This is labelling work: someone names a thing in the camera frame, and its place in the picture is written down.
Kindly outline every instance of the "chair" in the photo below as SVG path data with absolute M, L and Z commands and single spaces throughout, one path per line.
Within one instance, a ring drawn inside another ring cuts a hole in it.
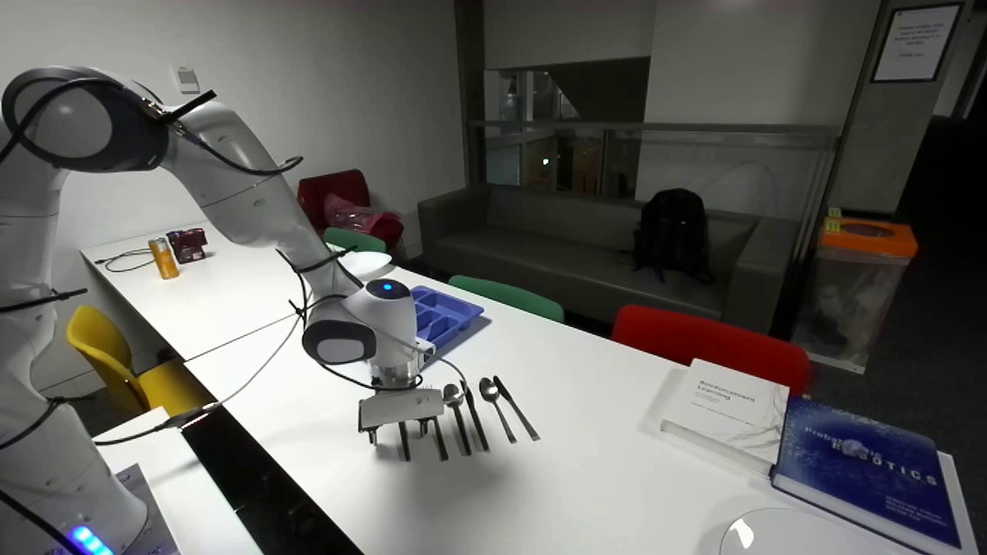
M 548 317 L 548 320 L 564 320 L 564 313 L 559 302 L 553 302 L 541 293 L 522 289 L 522 288 L 508 288 L 508 285 L 485 282 L 485 279 L 471 279 L 471 274 L 453 274 L 450 288 L 497 298 L 504 305 L 513 305 L 513 307 Z
M 354 230 L 354 228 L 328 228 L 328 230 L 320 230 L 320 241 L 338 244 L 344 249 L 375 249 L 375 254 L 390 249 L 390 244 L 382 244 L 381 238 Z
M 692 364 L 692 358 L 725 364 L 790 385 L 792 394 L 806 394 L 813 380 L 800 346 L 683 313 L 624 305 L 612 340 L 678 364 Z
M 165 406 L 169 415 L 181 415 L 211 402 L 198 383 L 169 362 L 135 375 L 120 328 L 93 305 L 75 307 L 69 343 L 93 364 L 107 394 L 127 409 L 146 413 Z
M 298 181 L 295 201 L 303 208 L 303 213 L 308 215 L 315 230 L 330 228 L 328 219 L 328 198 L 344 198 L 354 208 L 369 208 L 369 189 L 361 171 L 345 171 L 345 173 L 328 173 L 328 176 L 312 176 Z M 387 213 L 377 225 L 375 225 L 375 238 L 387 241 L 390 254 L 399 249 L 403 233 L 403 225 L 399 219 L 399 213 Z

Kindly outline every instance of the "sign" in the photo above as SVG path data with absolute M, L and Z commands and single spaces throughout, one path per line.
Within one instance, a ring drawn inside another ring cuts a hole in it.
M 959 4 L 894 9 L 873 79 L 935 79 L 952 37 Z

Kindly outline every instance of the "document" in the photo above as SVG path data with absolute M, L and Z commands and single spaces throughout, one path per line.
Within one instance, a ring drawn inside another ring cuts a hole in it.
M 899 9 L 873 79 L 935 79 L 959 4 Z
M 693 362 L 687 371 L 671 372 L 642 430 L 678 436 L 733 464 L 767 469 L 777 461 L 786 397 L 786 385 Z

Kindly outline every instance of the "gray couch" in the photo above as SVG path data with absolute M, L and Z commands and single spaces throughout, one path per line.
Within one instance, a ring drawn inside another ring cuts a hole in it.
M 421 203 L 424 261 L 536 289 L 568 313 L 614 320 L 624 302 L 667 305 L 767 331 L 797 223 L 710 213 L 717 285 L 634 267 L 642 203 L 467 189 Z

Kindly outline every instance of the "book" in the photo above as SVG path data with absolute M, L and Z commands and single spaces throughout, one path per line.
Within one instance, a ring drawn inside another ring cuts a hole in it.
M 760 375 L 692 362 L 667 375 L 642 424 L 655 436 L 678 436 L 729 464 L 767 472 L 777 461 L 790 389 Z
M 922 553 L 959 553 L 931 438 L 790 397 L 771 484 Z

